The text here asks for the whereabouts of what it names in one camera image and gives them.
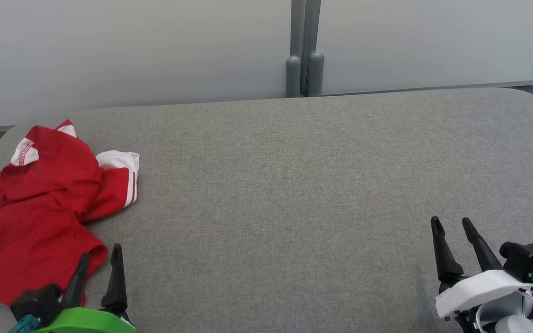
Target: white partition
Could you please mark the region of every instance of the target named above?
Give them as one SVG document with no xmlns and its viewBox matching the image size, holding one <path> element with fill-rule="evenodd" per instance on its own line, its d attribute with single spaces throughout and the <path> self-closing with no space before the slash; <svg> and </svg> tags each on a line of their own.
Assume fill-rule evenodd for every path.
<svg viewBox="0 0 533 333">
<path fill-rule="evenodd" d="M 0 0 L 0 126 L 284 97 L 290 0 Z"/>
<path fill-rule="evenodd" d="M 322 0 L 322 93 L 533 80 L 533 1 Z"/>
</svg>

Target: gray fabric surface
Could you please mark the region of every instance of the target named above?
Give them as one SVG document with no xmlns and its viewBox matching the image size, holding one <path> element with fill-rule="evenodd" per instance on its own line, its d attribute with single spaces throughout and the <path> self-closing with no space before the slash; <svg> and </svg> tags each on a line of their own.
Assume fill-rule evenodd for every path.
<svg viewBox="0 0 533 333">
<path fill-rule="evenodd" d="M 533 96 L 455 89 L 108 108 L 69 116 L 93 153 L 141 154 L 138 201 L 91 224 L 123 245 L 140 332 L 460 332 L 436 318 L 429 219 L 480 272 L 533 242 Z M 39 124 L 55 126 L 61 118 Z M 0 141 L 0 169 L 33 124 Z M 106 263 L 87 283 L 99 306 Z M 13 324 L 0 305 L 0 332 Z"/>
</svg>

